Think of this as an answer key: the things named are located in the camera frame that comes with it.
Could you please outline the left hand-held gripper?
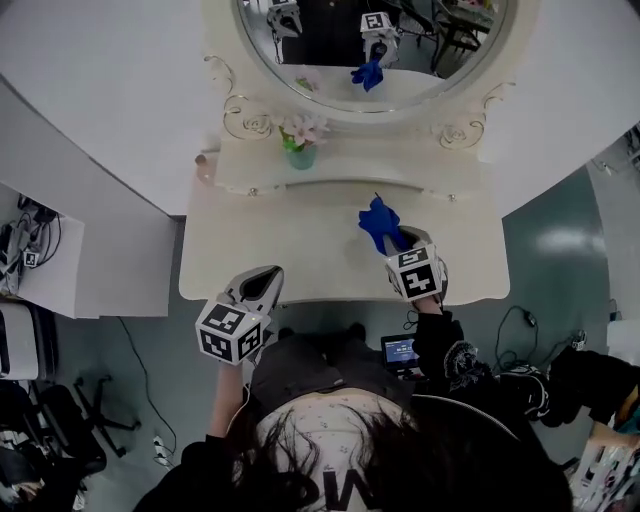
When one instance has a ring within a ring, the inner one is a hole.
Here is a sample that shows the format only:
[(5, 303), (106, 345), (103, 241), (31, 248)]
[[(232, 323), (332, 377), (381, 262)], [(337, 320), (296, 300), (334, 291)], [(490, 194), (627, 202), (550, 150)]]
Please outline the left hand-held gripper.
[(264, 310), (277, 305), (284, 284), (284, 270), (277, 265), (260, 266), (235, 276), (228, 294), (208, 300), (195, 323), (199, 350), (226, 364), (238, 366), (265, 342), (271, 323), (267, 313), (233, 298), (262, 298)]

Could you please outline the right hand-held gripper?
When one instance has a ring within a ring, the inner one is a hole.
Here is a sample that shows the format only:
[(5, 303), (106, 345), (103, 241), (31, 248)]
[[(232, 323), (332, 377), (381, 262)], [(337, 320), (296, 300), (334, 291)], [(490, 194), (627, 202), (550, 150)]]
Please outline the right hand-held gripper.
[(421, 229), (401, 225), (398, 244), (383, 237), (385, 268), (390, 282), (405, 302), (445, 293), (446, 267), (436, 252), (430, 235)]

